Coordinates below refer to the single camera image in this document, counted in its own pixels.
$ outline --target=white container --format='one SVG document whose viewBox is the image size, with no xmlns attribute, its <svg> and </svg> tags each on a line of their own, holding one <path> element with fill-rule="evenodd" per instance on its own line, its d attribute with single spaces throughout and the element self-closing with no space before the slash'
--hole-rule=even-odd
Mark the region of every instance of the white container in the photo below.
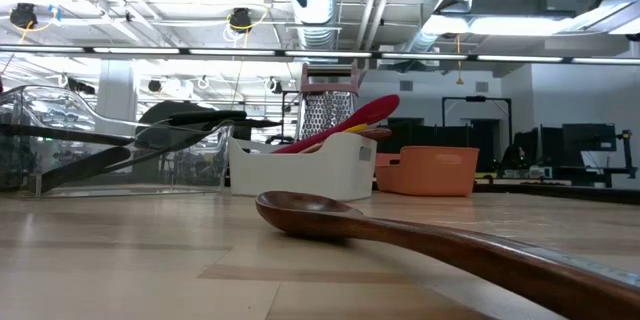
<svg viewBox="0 0 640 320">
<path fill-rule="evenodd" d="M 331 135 L 311 154 L 248 154 L 229 140 L 231 192 L 291 191 L 347 201 L 371 196 L 377 142 L 351 133 Z"/>
</svg>

